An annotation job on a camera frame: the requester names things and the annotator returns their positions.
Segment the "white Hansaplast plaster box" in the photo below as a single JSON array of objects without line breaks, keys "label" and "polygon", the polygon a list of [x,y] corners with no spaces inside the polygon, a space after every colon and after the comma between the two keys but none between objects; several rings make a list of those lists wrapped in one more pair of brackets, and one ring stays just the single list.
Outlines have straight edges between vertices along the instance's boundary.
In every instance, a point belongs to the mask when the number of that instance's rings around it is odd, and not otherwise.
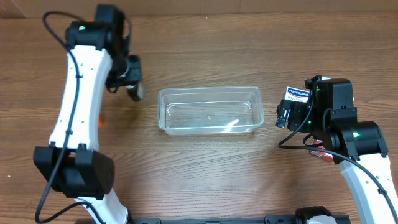
[{"label": "white Hansaplast plaster box", "polygon": [[285,91],[285,100],[296,101],[306,103],[310,96],[310,92],[307,90],[301,90],[288,86]]}]

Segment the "dark bottle white cap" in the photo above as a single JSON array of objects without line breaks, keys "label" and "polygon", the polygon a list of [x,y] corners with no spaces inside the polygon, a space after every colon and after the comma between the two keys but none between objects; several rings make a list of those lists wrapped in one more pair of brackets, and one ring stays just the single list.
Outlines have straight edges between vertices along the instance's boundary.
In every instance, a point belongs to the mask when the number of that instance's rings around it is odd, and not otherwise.
[{"label": "dark bottle white cap", "polygon": [[144,98],[144,87],[142,83],[126,86],[126,90],[129,97],[135,102],[139,102]]}]

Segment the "orange Redoxon tube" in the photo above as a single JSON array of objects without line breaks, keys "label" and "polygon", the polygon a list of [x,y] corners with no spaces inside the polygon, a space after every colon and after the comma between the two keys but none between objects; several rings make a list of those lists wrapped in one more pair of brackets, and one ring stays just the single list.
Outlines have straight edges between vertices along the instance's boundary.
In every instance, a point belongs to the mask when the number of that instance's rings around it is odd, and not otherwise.
[{"label": "orange Redoxon tube", "polygon": [[104,127],[104,124],[105,124],[105,120],[104,120],[103,118],[100,118],[99,121],[98,121],[98,126],[99,126],[100,128],[103,128],[103,127]]}]

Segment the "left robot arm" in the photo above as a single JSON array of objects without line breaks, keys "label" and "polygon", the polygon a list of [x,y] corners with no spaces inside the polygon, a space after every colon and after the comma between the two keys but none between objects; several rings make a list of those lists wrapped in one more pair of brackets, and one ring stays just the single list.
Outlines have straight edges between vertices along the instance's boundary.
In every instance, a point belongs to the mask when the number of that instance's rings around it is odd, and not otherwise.
[{"label": "left robot arm", "polygon": [[73,16],[60,39],[67,53],[67,78],[58,120],[33,161],[51,190],[83,206],[94,223],[132,223],[114,191],[114,161],[99,151],[98,128],[104,91],[125,88],[133,101],[144,97],[141,62],[130,53],[132,23],[112,4],[100,4],[95,18]]}]

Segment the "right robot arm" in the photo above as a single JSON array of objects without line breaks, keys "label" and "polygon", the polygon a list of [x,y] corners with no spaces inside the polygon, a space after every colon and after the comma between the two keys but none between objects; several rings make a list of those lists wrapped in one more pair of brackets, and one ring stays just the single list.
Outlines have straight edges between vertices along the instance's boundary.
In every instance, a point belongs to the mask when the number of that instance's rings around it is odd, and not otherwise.
[{"label": "right robot arm", "polygon": [[330,154],[349,186],[362,223],[397,223],[397,193],[392,181],[389,150],[374,121],[358,121],[353,86],[345,78],[316,75],[303,90],[286,90],[277,106],[276,126],[290,134],[304,133],[299,149]]}]

